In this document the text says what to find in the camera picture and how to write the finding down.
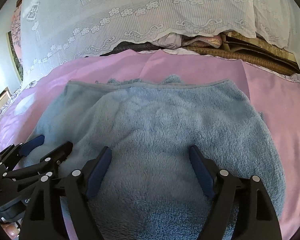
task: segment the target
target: wall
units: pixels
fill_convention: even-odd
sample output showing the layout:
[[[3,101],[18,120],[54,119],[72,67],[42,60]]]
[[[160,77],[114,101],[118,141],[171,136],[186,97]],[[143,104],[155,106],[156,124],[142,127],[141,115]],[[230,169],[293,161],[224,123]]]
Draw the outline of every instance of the wall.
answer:
[[[13,94],[20,86],[15,67],[10,57],[7,33],[11,30],[11,20],[17,0],[8,0],[0,10],[0,93],[8,87]]]

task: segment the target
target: silver screw head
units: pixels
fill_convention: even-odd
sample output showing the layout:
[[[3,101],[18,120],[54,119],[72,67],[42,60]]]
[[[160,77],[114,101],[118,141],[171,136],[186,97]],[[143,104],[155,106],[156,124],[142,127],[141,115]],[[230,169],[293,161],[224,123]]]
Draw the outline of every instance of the silver screw head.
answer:
[[[221,171],[220,171],[220,174],[221,174],[222,176],[228,176],[228,175],[229,175],[229,172],[226,171],[226,170],[221,170]]]
[[[81,174],[81,171],[80,170],[75,170],[75,171],[72,171],[72,176],[79,176]]]
[[[47,181],[48,179],[49,179],[49,177],[46,176],[46,175],[44,175],[44,176],[41,177],[40,180],[41,180],[42,182],[45,182],[45,181]]]
[[[252,179],[253,179],[255,182],[259,182],[259,181],[260,181],[260,178],[259,178],[257,175],[253,175],[253,176],[252,176]]]

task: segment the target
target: bed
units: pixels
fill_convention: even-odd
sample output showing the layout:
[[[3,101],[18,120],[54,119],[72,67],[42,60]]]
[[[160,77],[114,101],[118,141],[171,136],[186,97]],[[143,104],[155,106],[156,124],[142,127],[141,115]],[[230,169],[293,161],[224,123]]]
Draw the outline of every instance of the bed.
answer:
[[[65,13],[78,12],[82,6],[92,6],[93,4],[93,0],[74,1],[71,5],[65,5],[64,9],[68,8],[64,10]],[[163,4],[178,7],[178,13],[182,12],[183,16],[187,16],[185,12],[191,6],[208,4],[207,11],[209,9],[215,10],[216,7],[211,4],[219,1],[157,0],[156,3],[155,0],[149,0],[143,5],[137,3],[136,8],[130,8],[128,5],[122,6],[119,11],[115,6],[110,9],[101,6],[103,11],[89,12],[84,20],[74,17],[73,21],[60,29],[57,25],[51,24],[52,22],[41,24],[44,17],[47,21],[63,20],[66,17],[61,14],[56,17],[56,15],[48,13],[47,8],[45,14],[40,15],[39,12],[40,10],[44,11],[47,0],[23,0],[22,8],[25,8],[23,13],[21,12],[21,29],[25,28],[25,31],[21,34],[25,73],[23,88],[26,86],[30,88],[23,90],[15,98],[15,101],[11,101],[10,107],[0,118],[0,149],[4,148],[6,144],[25,141],[44,109],[62,91],[66,82],[70,79],[94,83],[96,81],[106,82],[109,78],[123,81],[139,77],[152,82],[160,82],[167,75],[175,73],[186,83],[201,84],[229,78],[250,98],[253,106],[265,114],[265,122],[279,151],[287,180],[286,206],[280,220],[282,234],[286,240],[300,239],[300,75],[283,76],[240,60],[234,61],[199,55],[170,55],[161,50],[153,54],[138,54],[126,50],[117,55],[104,58],[94,57],[110,52],[121,41],[144,43],[166,35],[167,29],[164,30],[163,26],[159,28],[160,22],[155,21],[157,19],[153,21],[153,25],[143,26],[144,29],[137,29],[138,25],[142,26],[142,21],[139,22],[138,20],[140,16],[147,16],[148,11],[151,13],[157,8],[161,8]],[[60,0],[50,0],[49,4],[50,2],[62,4]],[[297,55],[297,52],[300,52],[300,32],[298,32],[300,31],[300,21],[295,21],[295,19],[300,19],[300,9],[296,7],[293,0],[284,0],[286,7],[279,6],[276,8],[281,11],[279,13],[281,17],[285,12],[291,13],[284,17],[290,19],[289,26],[282,24],[279,27],[278,22],[275,20],[278,15],[275,16],[272,8],[265,6],[267,3],[263,0],[231,0],[231,4],[233,9],[238,8],[239,12],[246,9],[250,13],[250,22],[247,24],[244,21],[237,21],[238,23],[236,23],[235,19],[242,20],[246,17],[246,15],[240,14],[231,22],[233,14],[227,18],[229,23],[223,26],[225,29],[220,27],[218,30],[216,30],[217,28],[213,30],[218,21],[219,24],[221,23],[218,20],[220,18],[218,18],[216,21],[213,20],[214,24],[211,26],[208,24],[210,27],[208,28],[209,33],[206,32],[205,35],[214,36],[220,31],[226,30],[235,30],[249,38],[255,38],[256,32],[263,34],[269,44],[275,44],[280,48],[286,48],[294,52],[300,68],[300,54]],[[158,13],[156,15],[154,13],[151,17],[160,18],[160,15],[162,14]],[[98,16],[98,19],[100,18],[97,23],[94,19],[96,16]],[[116,22],[116,26],[135,26],[135,28],[123,32],[124,36],[130,38],[116,38],[118,35],[120,37],[120,31],[110,37],[109,31],[112,19]],[[264,25],[262,25],[260,19],[266,19],[269,26],[273,24],[275,27],[263,28]],[[191,29],[193,26],[188,27],[182,21],[178,21],[178,24],[176,24],[176,21],[170,23],[179,26],[178,28],[172,28],[173,32],[186,34],[186,36],[203,34],[200,33],[202,31],[199,30],[200,28],[197,27],[197,30],[194,30],[196,27]],[[55,26],[55,28],[46,29],[46,26]],[[145,34],[149,30],[153,30],[153,32],[150,31],[147,34],[149,36],[141,37],[140,34]],[[185,52],[179,50],[174,53],[183,54]],[[89,58],[77,59],[85,56],[89,56]],[[133,68],[131,67],[131,60],[134,62]],[[167,67],[170,66],[170,62],[175,63],[174,67]],[[194,63],[188,69],[184,69],[183,66],[189,65],[189,62],[197,63]],[[38,83],[34,82],[29,86],[29,83],[33,81],[38,81]]]

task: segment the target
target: woven mat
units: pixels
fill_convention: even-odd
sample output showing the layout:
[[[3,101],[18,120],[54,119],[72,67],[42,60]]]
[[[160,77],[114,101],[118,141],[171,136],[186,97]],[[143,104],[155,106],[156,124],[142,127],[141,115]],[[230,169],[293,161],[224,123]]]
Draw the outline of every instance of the woven mat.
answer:
[[[190,46],[185,46],[183,48],[197,52],[200,55],[212,55],[212,56],[218,56],[223,58],[241,59],[251,64],[260,65],[262,67],[266,67],[267,69],[273,70],[279,74],[283,74],[287,76],[290,76],[294,73],[298,73],[297,70],[290,69],[288,68],[288,66],[284,66],[283,64],[278,64],[269,60],[262,59],[260,57],[246,55],[239,52],[228,52],[222,49],[211,49],[211,48],[190,47]]]

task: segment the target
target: fabric pile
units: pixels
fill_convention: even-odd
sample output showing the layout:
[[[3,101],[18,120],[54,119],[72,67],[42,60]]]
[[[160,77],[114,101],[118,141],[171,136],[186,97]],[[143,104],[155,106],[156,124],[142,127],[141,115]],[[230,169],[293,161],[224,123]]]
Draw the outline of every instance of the fabric pile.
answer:
[[[100,191],[89,201],[106,239],[197,238],[211,201],[189,161],[193,144],[236,176],[260,176],[278,216],[282,212],[285,177],[270,132],[229,80],[185,85],[173,75],[160,84],[69,82],[29,139],[41,134],[44,144],[23,165],[38,163],[71,141],[61,177],[82,168],[104,146],[112,148]],[[225,239],[231,238],[234,221],[231,217]]]
[[[152,41],[151,43],[166,49],[177,49],[181,46],[212,46],[214,48],[219,48],[222,45],[222,39],[220,35],[215,35],[213,37],[188,37],[177,33],[169,33],[158,40]]]

